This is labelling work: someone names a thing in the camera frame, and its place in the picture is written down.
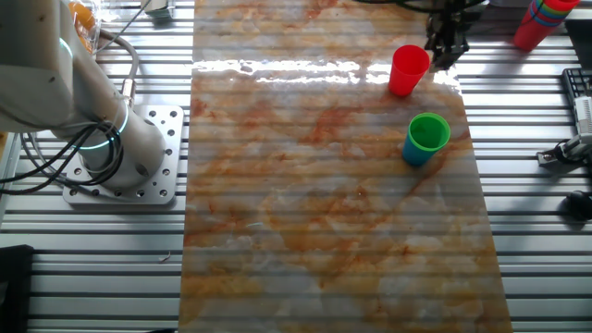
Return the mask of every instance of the table mat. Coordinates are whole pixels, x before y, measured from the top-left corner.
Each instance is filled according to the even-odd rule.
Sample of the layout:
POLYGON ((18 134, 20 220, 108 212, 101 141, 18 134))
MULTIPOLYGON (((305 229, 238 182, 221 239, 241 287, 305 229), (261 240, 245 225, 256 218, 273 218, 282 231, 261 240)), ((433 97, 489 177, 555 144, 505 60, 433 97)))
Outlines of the table mat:
POLYGON ((426 16, 198 0, 180 332, 511 332, 460 84, 387 90, 426 16), (450 143, 401 149, 435 112, 450 143))

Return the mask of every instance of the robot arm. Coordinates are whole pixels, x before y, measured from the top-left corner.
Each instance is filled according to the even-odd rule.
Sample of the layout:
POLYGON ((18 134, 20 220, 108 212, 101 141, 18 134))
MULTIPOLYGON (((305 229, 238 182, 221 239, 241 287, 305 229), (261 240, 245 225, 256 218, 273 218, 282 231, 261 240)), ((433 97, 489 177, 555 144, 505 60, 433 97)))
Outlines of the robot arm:
POLYGON ((465 33, 481 18, 488 1, 432 0, 425 49, 434 53, 431 71, 448 70, 467 51, 465 33))
POLYGON ((0 131, 51 130, 70 140, 89 123, 106 122, 122 148, 115 154, 100 131, 81 142, 91 178, 114 154, 123 162, 103 184, 110 190, 125 192, 159 170, 165 156, 161 130, 133 112, 89 55, 65 2, 0 0, 0 27, 0 131))

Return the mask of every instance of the keyboard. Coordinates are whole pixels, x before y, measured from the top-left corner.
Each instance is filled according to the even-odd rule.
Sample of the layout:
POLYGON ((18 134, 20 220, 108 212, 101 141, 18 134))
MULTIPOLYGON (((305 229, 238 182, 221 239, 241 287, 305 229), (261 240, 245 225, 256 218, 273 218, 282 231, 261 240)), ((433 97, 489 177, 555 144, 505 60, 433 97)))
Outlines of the keyboard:
POLYGON ((575 106, 575 98, 586 95, 592 83, 592 69, 567 68, 561 76, 563 87, 571 106, 575 106))

